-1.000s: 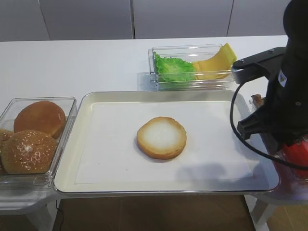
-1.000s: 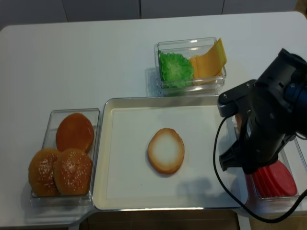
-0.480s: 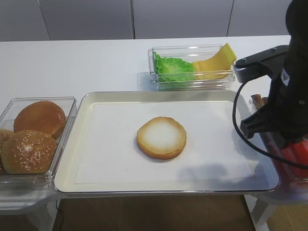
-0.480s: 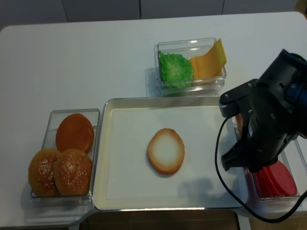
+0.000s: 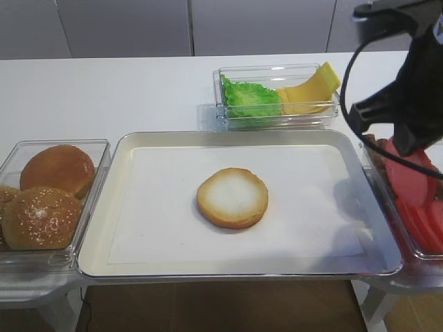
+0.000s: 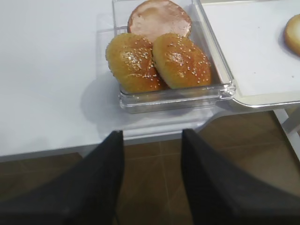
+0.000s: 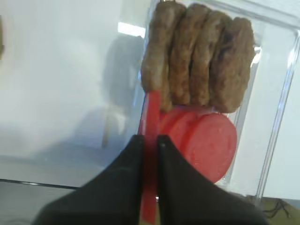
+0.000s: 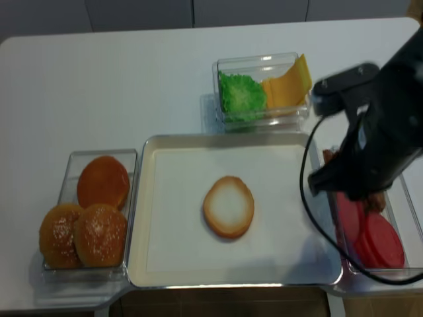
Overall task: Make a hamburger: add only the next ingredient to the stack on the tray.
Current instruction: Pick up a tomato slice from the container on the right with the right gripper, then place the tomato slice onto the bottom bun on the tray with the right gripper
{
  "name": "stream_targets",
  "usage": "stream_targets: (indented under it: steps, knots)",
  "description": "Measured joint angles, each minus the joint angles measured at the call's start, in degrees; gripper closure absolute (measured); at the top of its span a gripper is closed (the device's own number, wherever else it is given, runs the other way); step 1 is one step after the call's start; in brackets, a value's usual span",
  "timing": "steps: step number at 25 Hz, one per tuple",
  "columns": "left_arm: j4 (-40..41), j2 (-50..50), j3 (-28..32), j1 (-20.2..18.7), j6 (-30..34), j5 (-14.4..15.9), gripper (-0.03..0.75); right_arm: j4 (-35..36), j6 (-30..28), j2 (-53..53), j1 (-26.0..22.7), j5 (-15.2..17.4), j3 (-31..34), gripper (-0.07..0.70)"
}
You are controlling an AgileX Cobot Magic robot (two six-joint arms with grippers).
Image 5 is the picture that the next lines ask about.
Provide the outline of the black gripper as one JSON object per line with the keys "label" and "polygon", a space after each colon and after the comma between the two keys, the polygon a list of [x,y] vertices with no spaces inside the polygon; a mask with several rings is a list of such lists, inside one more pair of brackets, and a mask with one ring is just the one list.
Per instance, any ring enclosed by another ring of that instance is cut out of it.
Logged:
{"label": "black gripper", "polygon": [[442,138],[442,2],[373,1],[357,6],[366,19],[363,45],[408,34],[408,54],[393,82],[351,106],[348,124],[358,134],[371,125],[392,123],[400,156],[409,156]]}

